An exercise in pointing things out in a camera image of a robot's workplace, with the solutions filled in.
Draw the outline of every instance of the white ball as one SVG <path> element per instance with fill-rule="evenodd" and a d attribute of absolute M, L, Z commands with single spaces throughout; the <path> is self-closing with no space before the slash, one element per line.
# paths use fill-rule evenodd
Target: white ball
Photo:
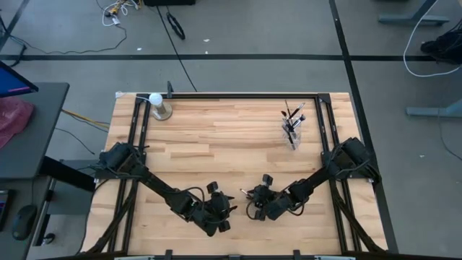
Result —
<path fill-rule="evenodd" d="M 149 101 L 152 105 L 161 105 L 162 96 L 159 93 L 152 93 L 151 95 L 149 95 Z"/>

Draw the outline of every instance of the concrete floor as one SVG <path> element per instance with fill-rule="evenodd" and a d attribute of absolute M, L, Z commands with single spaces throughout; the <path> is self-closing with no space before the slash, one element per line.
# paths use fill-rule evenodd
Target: concrete floor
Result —
<path fill-rule="evenodd" d="M 112 4 L 108 0 L 100 3 Z M 336 5 L 351 55 L 400 56 L 412 28 L 381 25 L 377 16 L 410 12 L 419 1 L 336 0 Z M 0 2 L 7 24 L 19 6 L 20 1 Z M 207 51 L 341 55 L 327 0 L 199 0 L 195 6 L 172 6 L 170 10 L 186 32 L 185 41 L 172 34 L 181 54 Z M 457 0 L 444 0 L 432 13 L 446 15 L 451 22 L 442 27 L 419 28 L 410 55 L 422 55 L 422 41 L 434 40 L 457 23 L 462 7 Z M 138 12 L 129 9 L 121 22 L 128 39 L 118 49 L 98 54 L 174 54 L 157 13 L 147 8 Z M 101 12 L 94 0 L 31 0 L 13 35 L 46 51 L 83 51 L 114 46 L 123 32 L 101 25 Z M 16 43 L 8 40 L 0 54 L 17 54 L 19 50 Z M 29 48 L 26 54 L 42 53 Z M 343 61 L 247 59 L 183 63 L 198 91 L 351 92 Z M 428 61 L 411 62 L 410 67 L 423 74 L 452 68 Z M 114 93 L 119 90 L 165 91 L 166 81 L 170 80 L 177 92 L 193 91 L 175 60 L 23 61 L 15 69 L 32 82 L 68 82 L 71 88 L 64 108 L 98 121 L 110 120 Z M 436 119 L 409 118 L 404 113 L 406 106 L 443 106 L 462 98 L 461 73 L 421 79 L 410 75 L 400 61 L 353 61 L 353 69 L 399 251 L 462 257 L 462 162 L 445 151 Z M 462 122 L 441 119 L 441 123 L 448 145 L 462 155 Z M 106 133 L 66 115 L 60 117 L 58 126 L 74 129 L 95 152 L 104 147 Z M 76 140 L 58 131 L 48 155 L 56 159 L 96 159 Z M 72 221 L 81 223 L 79 228 L 71 230 L 67 224 L 71 220 L 57 217 L 50 229 L 56 230 L 62 240 L 34 248 L 30 258 L 74 254 L 82 240 L 84 216 L 73 217 Z"/>

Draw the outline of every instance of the computer monitor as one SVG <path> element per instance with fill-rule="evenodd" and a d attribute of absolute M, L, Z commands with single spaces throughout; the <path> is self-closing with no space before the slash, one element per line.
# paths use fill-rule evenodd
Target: computer monitor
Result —
<path fill-rule="evenodd" d="M 0 61 L 0 98 L 37 91 L 38 87 Z"/>

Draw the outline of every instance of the wooden tabletop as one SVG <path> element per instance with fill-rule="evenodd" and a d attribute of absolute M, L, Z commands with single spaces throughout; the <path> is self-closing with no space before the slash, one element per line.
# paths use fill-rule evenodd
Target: wooden tabletop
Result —
<path fill-rule="evenodd" d="M 348 93 L 331 93 L 340 141 L 358 137 Z M 117 99 L 106 149 L 126 142 L 134 106 L 133 95 Z M 147 167 L 172 187 L 186 189 L 217 181 L 226 195 L 234 196 L 229 221 L 231 230 L 209 238 L 193 223 L 173 214 L 155 192 L 140 185 L 131 232 L 130 254 L 175 255 L 228 254 L 339 254 L 339 242 L 328 184 L 319 186 L 300 217 L 283 214 L 278 220 L 249 220 L 247 201 L 239 189 L 249 190 L 262 175 L 273 176 L 273 190 L 280 191 L 295 180 L 307 178 L 321 167 L 322 150 L 313 100 L 288 100 L 295 108 L 306 102 L 302 143 L 290 150 L 282 139 L 281 110 L 284 100 L 208 99 L 168 100 L 173 116 L 167 121 L 149 120 Z M 139 124 L 144 109 L 140 110 Z M 327 121 L 327 112 L 323 115 Z M 333 147 L 329 135 L 330 148 Z M 364 229 L 381 247 L 386 241 L 372 186 L 365 179 L 349 180 L 354 212 Z M 108 181 L 93 198 L 83 251 L 91 247 L 112 220 L 118 181 Z M 344 220 L 347 243 L 352 239 Z M 121 244 L 119 231 L 118 246 Z"/>

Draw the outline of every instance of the pink bag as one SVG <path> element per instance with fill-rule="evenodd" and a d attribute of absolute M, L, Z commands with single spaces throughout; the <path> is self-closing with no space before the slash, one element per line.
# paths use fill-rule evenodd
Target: pink bag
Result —
<path fill-rule="evenodd" d="M 17 97 L 0 98 L 0 148 L 26 127 L 34 105 Z"/>

